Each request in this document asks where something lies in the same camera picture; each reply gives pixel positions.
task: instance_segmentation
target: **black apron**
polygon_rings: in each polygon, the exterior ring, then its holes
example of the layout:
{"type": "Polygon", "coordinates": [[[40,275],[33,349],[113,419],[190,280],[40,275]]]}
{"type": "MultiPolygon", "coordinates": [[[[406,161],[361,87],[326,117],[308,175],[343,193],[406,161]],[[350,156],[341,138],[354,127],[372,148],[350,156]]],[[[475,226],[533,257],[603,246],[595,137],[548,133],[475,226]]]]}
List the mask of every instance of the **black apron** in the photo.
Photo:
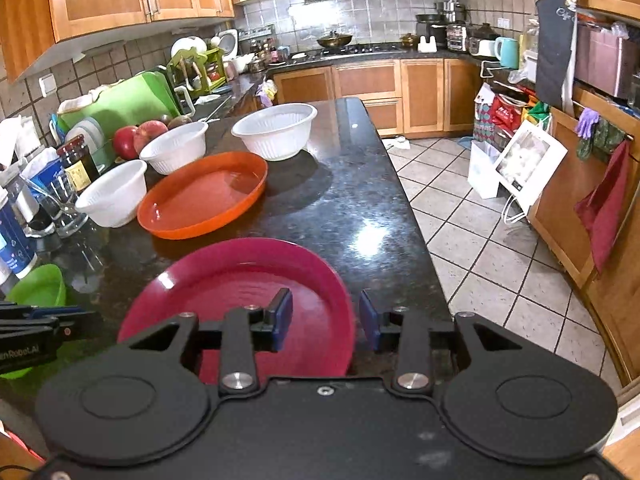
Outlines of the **black apron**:
{"type": "Polygon", "coordinates": [[[575,11],[570,10],[567,0],[538,0],[536,7],[540,19],[536,94],[541,101],[562,109],[562,83],[571,59],[575,11]]]}

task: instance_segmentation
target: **orange plate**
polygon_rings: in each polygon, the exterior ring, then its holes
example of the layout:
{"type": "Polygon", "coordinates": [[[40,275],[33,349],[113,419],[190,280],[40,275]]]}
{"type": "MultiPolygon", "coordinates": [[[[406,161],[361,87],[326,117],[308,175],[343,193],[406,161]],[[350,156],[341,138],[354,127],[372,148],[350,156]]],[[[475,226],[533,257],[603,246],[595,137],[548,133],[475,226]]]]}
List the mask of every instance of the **orange plate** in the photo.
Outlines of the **orange plate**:
{"type": "Polygon", "coordinates": [[[247,211],[266,180],[267,162],[254,153],[206,156],[156,184],[138,207],[138,222],[167,240],[210,233],[247,211]]]}

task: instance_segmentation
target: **spice jar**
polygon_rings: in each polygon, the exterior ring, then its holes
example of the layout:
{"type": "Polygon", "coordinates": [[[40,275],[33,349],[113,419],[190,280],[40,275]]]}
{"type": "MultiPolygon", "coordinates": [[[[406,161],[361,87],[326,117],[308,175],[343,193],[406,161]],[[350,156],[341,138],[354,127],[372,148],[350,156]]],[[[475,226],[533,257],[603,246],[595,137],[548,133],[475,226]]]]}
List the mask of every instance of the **spice jar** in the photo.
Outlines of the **spice jar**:
{"type": "Polygon", "coordinates": [[[89,153],[89,147],[84,142],[84,135],[78,135],[63,144],[57,153],[66,176],[78,193],[100,176],[89,153]]]}

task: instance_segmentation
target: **red apple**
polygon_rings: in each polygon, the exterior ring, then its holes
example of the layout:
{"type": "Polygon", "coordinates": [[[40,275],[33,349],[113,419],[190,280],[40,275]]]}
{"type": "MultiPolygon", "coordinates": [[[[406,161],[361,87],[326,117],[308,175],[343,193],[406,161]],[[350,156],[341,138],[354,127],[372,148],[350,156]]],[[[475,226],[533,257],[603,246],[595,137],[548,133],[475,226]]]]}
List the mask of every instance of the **red apple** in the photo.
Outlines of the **red apple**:
{"type": "Polygon", "coordinates": [[[118,129],[113,136],[113,149],[124,160],[133,160],[138,158],[138,152],[135,149],[134,137],[138,128],[135,126],[124,126],[118,129]]]}
{"type": "Polygon", "coordinates": [[[153,140],[167,133],[169,129],[162,121],[147,121],[146,123],[140,124],[138,131],[143,136],[148,137],[149,140],[153,140]]]}

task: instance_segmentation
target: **light blue kettle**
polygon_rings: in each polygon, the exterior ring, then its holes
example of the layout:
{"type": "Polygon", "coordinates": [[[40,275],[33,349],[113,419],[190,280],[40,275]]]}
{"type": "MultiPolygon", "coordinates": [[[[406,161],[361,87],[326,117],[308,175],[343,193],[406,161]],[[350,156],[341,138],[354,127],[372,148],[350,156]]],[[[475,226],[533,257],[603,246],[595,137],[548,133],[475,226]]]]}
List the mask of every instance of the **light blue kettle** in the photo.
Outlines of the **light blue kettle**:
{"type": "Polygon", "coordinates": [[[495,40],[495,57],[500,64],[507,68],[517,69],[520,65],[518,42],[513,38],[498,38],[495,40]]]}

